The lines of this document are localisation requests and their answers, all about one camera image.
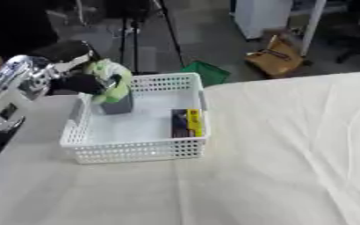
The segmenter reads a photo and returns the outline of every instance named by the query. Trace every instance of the green cloth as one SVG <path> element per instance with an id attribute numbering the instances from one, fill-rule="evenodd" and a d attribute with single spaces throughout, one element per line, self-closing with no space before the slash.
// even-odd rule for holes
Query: green cloth
<path id="1" fill-rule="evenodd" d="M 96 104 L 102 104 L 104 102 L 116 103 L 129 94 L 133 74 L 129 69 L 116 62 L 112 62 L 108 59 L 93 62 L 85 70 L 85 73 L 93 74 L 104 81 L 108 81 L 111 76 L 115 74 L 121 76 L 119 84 L 113 85 L 113 87 L 106 90 L 104 94 L 93 98 L 93 102 Z"/>
<path id="2" fill-rule="evenodd" d="M 190 65 L 183 68 L 182 71 L 198 73 L 204 87 L 222 84 L 230 75 L 229 72 L 223 69 L 201 61 L 195 61 L 191 63 Z"/>

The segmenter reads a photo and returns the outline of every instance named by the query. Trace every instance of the basket handle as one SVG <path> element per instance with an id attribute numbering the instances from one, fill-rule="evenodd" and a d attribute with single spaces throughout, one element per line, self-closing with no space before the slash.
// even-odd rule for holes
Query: basket handle
<path id="1" fill-rule="evenodd" d="M 77 126 L 79 126 L 79 123 L 82 119 L 83 110 L 84 103 L 80 98 L 78 98 L 74 104 L 74 107 L 72 108 L 71 114 L 69 115 L 69 119 L 73 120 Z"/>
<path id="2" fill-rule="evenodd" d="M 200 108 L 203 111 L 207 111 L 207 103 L 206 103 L 206 98 L 205 98 L 205 94 L 203 91 L 199 91 L 199 99 L 200 99 Z"/>

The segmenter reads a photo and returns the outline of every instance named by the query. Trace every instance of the white fabric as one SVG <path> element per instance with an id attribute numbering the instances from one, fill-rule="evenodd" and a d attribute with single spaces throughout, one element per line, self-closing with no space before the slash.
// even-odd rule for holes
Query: white fabric
<path id="1" fill-rule="evenodd" d="M 360 225 L 360 73 L 215 86 L 200 159 L 77 165 L 45 98 L 0 155 L 0 225 Z"/>

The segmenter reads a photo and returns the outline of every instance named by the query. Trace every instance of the yellow label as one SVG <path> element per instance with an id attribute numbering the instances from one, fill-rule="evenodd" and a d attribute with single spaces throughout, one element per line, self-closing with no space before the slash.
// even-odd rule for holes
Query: yellow label
<path id="1" fill-rule="evenodd" d="M 201 137 L 202 121 L 200 120 L 200 112 L 198 109 L 187 109 L 187 128 L 194 131 L 196 137 Z"/>

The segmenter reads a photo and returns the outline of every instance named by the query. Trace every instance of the green glove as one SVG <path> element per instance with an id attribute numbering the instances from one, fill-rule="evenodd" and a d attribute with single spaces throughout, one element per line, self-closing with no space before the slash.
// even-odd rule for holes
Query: green glove
<path id="1" fill-rule="evenodd" d="M 118 84 L 110 87 L 104 94 L 93 97 L 93 102 L 96 104 L 116 103 L 129 94 L 133 74 L 129 69 L 116 62 L 109 59 L 93 62 L 84 72 L 95 75 L 104 81 L 110 81 L 113 75 L 121 76 Z"/>

